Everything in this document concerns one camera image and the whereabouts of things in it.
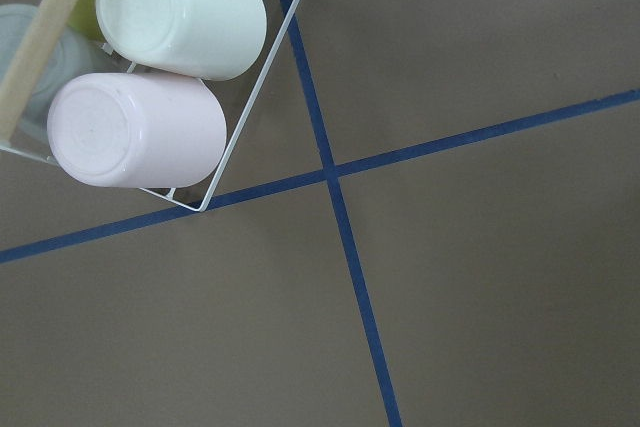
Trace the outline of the pink plastic cup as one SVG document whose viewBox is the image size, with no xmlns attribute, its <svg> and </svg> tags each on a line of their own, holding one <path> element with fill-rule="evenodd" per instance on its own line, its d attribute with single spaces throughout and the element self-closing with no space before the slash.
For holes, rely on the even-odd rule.
<svg viewBox="0 0 640 427">
<path fill-rule="evenodd" d="M 68 82 L 48 113 L 62 169 L 91 186 L 178 188 L 219 164 L 227 125 L 214 94 L 169 73 L 94 73 Z"/>
</svg>

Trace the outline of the white plastic cup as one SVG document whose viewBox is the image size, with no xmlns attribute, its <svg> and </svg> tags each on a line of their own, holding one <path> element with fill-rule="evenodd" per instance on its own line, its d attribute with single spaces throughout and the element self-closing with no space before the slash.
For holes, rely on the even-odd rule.
<svg viewBox="0 0 640 427">
<path fill-rule="evenodd" d="M 215 81 L 247 71 L 267 33 L 263 0 L 96 0 L 96 17 L 122 57 Z"/>
</svg>

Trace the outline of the pale grey plastic cup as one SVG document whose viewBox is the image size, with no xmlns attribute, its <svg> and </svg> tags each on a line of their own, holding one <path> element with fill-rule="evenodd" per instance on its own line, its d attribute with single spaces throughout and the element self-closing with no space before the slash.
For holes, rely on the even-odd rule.
<svg viewBox="0 0 640 427">
<path fill-rule="evenodd" d="M 1 80 L 4 80 L 37 7 L 28 4 L 1 6 Z M 72 79 L 89 73 L 112 73 L 120 69 L 94 42 L 67 27 L 54 48 L 18 128 L 43 144 L 48 143 L 46 123 L 49 107 L 57 92 Z"/>
</svg>

